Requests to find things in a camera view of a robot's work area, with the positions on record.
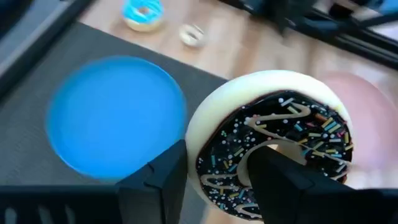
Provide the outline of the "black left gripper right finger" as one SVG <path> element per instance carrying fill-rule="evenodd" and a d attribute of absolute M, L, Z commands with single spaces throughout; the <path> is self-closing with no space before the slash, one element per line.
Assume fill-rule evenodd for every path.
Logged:
<path fill-rule="evenodd" d="M 264 223 L 353 223 L 352 188 L 262 146 L 248 174 Z"/>

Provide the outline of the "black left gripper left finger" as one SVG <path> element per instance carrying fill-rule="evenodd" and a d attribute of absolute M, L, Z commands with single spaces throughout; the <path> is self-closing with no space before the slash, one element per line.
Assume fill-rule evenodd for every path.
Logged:
<path fill-rule="evenodd" d="M 187 182 L 187 150 L 179 140 L 117 183 L 123 223 L 178 224 Z"/>

